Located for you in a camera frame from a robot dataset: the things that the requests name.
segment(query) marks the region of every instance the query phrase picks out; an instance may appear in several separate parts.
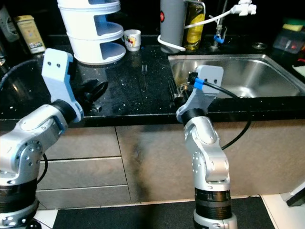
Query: box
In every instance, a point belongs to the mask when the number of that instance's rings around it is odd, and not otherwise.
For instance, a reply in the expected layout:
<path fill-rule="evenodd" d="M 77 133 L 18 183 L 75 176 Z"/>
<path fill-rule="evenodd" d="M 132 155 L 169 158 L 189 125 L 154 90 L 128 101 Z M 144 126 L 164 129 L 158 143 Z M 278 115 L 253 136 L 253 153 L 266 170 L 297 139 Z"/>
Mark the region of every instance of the box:
<path fill-rule="evenodd" d="M 31 15 L 23 15 L 14 18 L 16 24 L 32 54 L 44 52 L 46 47 L 41 39 L 35 24 L 34 18 Z"/>

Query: kitchen counter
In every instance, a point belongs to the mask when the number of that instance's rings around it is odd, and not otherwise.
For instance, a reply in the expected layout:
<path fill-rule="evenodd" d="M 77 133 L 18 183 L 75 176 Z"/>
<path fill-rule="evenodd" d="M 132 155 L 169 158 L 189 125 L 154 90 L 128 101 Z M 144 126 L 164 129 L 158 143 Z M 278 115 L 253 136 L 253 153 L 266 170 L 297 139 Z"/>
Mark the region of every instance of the kitchen counter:
<path fill-rule="evenodd" d="M 210 51 L 209 42 L 193 53 L 185 54 L 267 54 L 301 81 L 304 77 L 293 70 L 291 65 L 297 55 L 269 48 L 258 51 L 250 44 L 232 39 L 231 44 L 220 50 Z M 66 42 L 54 48 L 72 53 Z M 35 56 L 37 63 L 29 63 L 14 71 L 0 93 L 0 130 L 11 130 L 17 121 L 43 104 L 50 103 L 50 94 L 41 77 L 43 55 Z M 147 90 L 141 90 L 141 67 L 147 64 Z M 138 52 L 128 52 L 122 60 L 103 66 L 88 66 L 77 63 L 72 85 L 79 85 L 88 79 L 108 81 L 106 93 L 96 104 L 102 106 L 101 112 L 87 111 L 85 118 L 70 127 L 95 127 L 118 125 L 147 125 L 177 123 L 175 111 L 170 107 L 168 81 L 172 77 L 168 55 L 160 50 L 158 44 L 143 45 Z M 305 118 L 305 96 L 243 98 L 250 105 L 253 120 L 279 120 Z M 244 108 L 233 99 L 215 99 L 209 107 L 208 116 L 213 122 L 246 120 Z"/>

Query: mug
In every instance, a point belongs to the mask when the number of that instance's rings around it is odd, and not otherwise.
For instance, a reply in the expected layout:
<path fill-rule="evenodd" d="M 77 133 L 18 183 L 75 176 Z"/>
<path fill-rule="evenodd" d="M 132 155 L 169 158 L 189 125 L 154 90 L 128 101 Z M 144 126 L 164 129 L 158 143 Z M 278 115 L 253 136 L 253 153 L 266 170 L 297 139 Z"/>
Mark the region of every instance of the mug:
<path fill-rule="evenodd" d="M 141 31 L 140 30 L 125 30 L 122 37 L 122 41 L 125 42 L 126 48 L 135 52 L 140 49 L 141 46 Z"/>

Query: sink basin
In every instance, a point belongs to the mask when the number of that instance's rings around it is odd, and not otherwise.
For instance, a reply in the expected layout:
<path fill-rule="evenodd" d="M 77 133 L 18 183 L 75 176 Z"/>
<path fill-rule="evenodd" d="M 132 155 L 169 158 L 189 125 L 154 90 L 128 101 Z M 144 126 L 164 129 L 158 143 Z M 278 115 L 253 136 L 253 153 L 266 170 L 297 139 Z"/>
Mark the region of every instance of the sink basin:
<path fill-rule="evenodd" d="M 305 95 L 305 85 L 266 55 L 169 56 L 169 61 L 178 88 L 186 84 L 189 72 L 205 64 L 223 67 L 221 86 L 239 97 Z M 217 97 L 228 96 L 219 93 Z"/>

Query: yellow bottle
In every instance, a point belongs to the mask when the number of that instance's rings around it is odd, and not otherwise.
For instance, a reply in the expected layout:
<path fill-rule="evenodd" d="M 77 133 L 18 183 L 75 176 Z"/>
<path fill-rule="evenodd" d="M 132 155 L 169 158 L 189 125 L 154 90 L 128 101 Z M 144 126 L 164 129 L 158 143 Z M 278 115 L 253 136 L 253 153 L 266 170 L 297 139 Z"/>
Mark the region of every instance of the yellow bottle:
<path fill-rule="evenodd" d="M 205 14 L 203 13 L 203 6 L 199 4 L 190 3 L 188 6 L 186 25 L 203 21 L 204 18 Z M 199 48 L 202 31 L 203 25 L 198 25 L 186 29 L 184 33 L 184 47 L 187 50 L 196 50 Z"/>

